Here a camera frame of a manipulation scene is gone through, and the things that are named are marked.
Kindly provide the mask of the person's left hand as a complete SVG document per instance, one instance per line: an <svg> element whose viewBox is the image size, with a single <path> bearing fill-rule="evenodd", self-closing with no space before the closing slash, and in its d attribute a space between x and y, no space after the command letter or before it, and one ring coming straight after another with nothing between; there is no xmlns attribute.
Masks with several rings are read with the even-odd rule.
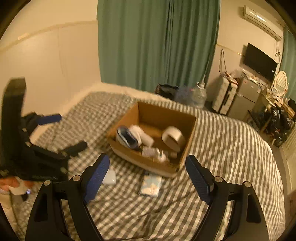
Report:
<svg viewBox="0 0 296 241"><path fill-rule="evenodd" d="M22 180L17 177L1 178L1 194L23 195L34 186L33 181Z"/></svg>

